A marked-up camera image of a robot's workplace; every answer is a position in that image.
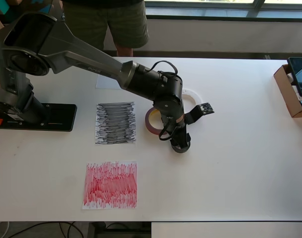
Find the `white paper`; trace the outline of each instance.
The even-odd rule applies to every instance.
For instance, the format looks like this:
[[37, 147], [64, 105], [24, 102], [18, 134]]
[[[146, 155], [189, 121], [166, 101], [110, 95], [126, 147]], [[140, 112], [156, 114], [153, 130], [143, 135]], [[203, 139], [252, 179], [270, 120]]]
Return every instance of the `white paper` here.
[[135, 102], [97, 104], [95, 126], [96, 145], [135, 143]]
[[102, 75], [97, 78], [96, 88], [121, 89], [117, 80]]
[[83, 209], [136, 206], [137, 162], [87, 163]]

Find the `black cable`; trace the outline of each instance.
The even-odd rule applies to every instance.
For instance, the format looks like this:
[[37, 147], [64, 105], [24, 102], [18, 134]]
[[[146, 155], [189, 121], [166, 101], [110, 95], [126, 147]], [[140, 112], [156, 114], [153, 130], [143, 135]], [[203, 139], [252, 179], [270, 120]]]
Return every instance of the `black cable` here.
[[129, 229], [129, 227], [128, 227], [127, 225], [125, 225], [125, 224], [123, 224], [123, 223], [120, 223], [120, 222], [111, 223], [111, 224], [109, 224], [109, 225], [106, 227], [106, 229], [107, 229], [108, 227], [110, 227], [110, 226], [112, 226], [112, 225], [116, 225], [116, 224], [122, 225], [124, 228]]
[[67, 230], [67, 238], [70, 238], [70, 229], [71, 229], [71, 227], [72, 227], [72, 225], [74, 224], [75, 222], [72, 222], [71, 224], [70, 224], [70, 226], [68, 227], [68, 230]]
[[17, 233], [15, 233], [15, 234], [9, 236], [8, 238], [12, 238], [12, 237], [14, 237], [14, 236], [16, 236], [16, 235], [18, 235], [18, 234], [20, 234], [20, 233], [23, 233], [23, 232], [25, 232], [25, 231], [27, 231], [27, 230], [33, 228], [33, 227], [36, 227], [36, 226], [39, 226], [39, 225], [43, 225], [43, 224], [50, 224], [50, 223], [65, 223], [65, 224], [69, 224], [70, 226], [74, 227], [74, 228], [79, 232], [79, 234], [81, 235], [82, 238], [84, 238], [84, 235], [83, 235], [83, 233], [81, 232], [81, 230], [78, 229], [75, 225], [73, 225], [73, 224], [70, 223], [70, 222], [41, 222], [41, 223], [35, 224], [35, 225], [33, 225], [33, 226], [30, 226], [30, 227], [28, 227], [28, 228], [26, 228], [26, 229], [24, 229], [24, 230], [22, 230], [22, 231], [20, 231], [20, 232], [17, 232]]
[[171, 122], [172, 122], [172, 119], [170, 119], [170, 120], [168, 121], [168, 123], [165, 125], [165, 127], [163, 128], [163, 130], [160, 132], [160, 134], [159, 134], [159, 139], [160, 139], [161, 141], [169, 140], [169, 139], [171, 139], [172, 136], [174, 135], [177, 126], [174, 127], [174, 129], [173, 129], [173, 131], [171, 132], [171, 135], [170, 135], [170, 136], [168, 136], [168, 137], [166, 137], [166, 138], [162, 138], [163, 134], [166, 132], [166, 130], [167, 130], [168, 127], [170, 126]]
[[174, 64], [172, 64], [171, 62], [166, 61], [166, 60], [161, 60], [161, 61], [156, 62], [156, 63], [151, 67], [151, 69], [149, 69], [149, 70], [146, 71], [146, 73], [148, 73], [148, 72], [150, 72], [151, 70], [153, 70], [153, 69], [156, 67], [156, 65], [157, 65], [158, 63], [161, 63], [161, 62], [168, 63], [168, 64], [174, 69], [174, 73], [171, 73], [171, 72], [162, 72], [163, 75], [165, 75], [167, 78], [172, 78], [172, 77], [175, 77], [175, 76], [177, 75], [177, 73], [178, 73], [177, 68], [174, 66]]
[[62, 232], [62, 235], [64, 236], [64, 238], [66, 238], [66, 236], [65, 236], [65, 234], [64, 234], [64, 232], [63, 232], [62, 226], [61, 226], [61, 222], [59, 222], [58, 225], [60, 226], [60, 230], [61, 230], [61, 232]]

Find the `drawing on paper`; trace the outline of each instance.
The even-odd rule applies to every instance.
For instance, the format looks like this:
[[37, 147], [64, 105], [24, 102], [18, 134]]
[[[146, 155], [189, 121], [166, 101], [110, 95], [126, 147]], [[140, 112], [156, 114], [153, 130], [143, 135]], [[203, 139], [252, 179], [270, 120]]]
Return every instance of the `drawing on paper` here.
[[87, 164], [83, 209], [136, 206], [137, 162]]

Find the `green shorts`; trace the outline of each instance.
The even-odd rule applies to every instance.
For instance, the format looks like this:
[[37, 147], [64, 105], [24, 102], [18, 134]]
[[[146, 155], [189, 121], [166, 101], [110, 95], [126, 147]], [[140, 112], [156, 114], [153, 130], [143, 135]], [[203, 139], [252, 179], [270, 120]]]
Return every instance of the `green shorts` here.
[[113, 41], [122, 47], [140, 48], [149, 39], [145, 2], [118, 8], [94, 8], [63, 2], [65, 22], [77, 38], [103, 50], [109, 26]]

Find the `roll of tape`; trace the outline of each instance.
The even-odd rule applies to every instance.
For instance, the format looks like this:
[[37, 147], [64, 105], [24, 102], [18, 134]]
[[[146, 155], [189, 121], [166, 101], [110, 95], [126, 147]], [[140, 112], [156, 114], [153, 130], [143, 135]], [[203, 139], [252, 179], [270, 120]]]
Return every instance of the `roll of tape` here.
[[156, 108], [151, 108], [149, 111], [147, 111], [146, 117], [145, 117], [146, 128], [148, 129], [148, 131], [150, 131], [154, 135], [159, 135], [160, 132], [162, 131], [162, 129], [157, 129], [157, 128], [153, 127], [150, 123], [150, 116], [152, 116], [154, 113], [156, 113], [158, 111], [159, 110]]
[[192, 91], [192, 90], [183, 89], [182, 90], [182, 95], [188, 96], [191, 99], [193, 99], [194, 102], [195, 102], [195, 105], [201, 104], [201, 97], [197, 93], [195, 93], [194, 91]]
[[[182, 95], [186, 97], [190, 97], [194, 101], [195, 105], [201, 104], [201, 97], [197, 93], [193, 92], [192, 90], [183, 89]], [[154, 135], [159, 135], [162, 129], [157, 129], [154, 126], [152, 126], [150, 123], [150, 116], [152, 116], [156, 112], [158, 112], [158, 109], [156, 108], [151, 108], [150, 110], [147, 111], [145, 116], [145, 124], [149, 132], [151, 132]]]

